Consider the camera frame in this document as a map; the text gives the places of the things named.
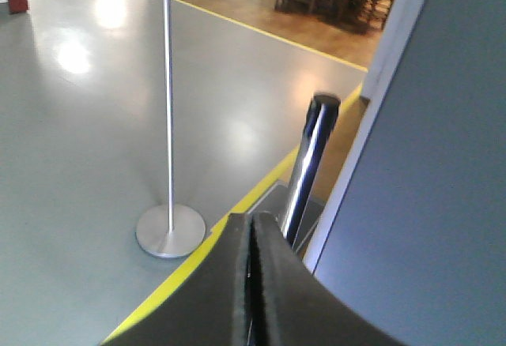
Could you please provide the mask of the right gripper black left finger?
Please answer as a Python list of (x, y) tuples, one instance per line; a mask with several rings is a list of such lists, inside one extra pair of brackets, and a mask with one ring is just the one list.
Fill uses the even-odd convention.
[(233, 213), (210, 253), (157, 309), (106, 345), (245, 345), (251, 216)]

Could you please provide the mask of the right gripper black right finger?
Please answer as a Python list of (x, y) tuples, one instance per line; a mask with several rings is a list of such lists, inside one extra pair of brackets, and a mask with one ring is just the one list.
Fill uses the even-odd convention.
[(251, 219), (253, 345), (400, 345), (306, 269), (268, 212)]

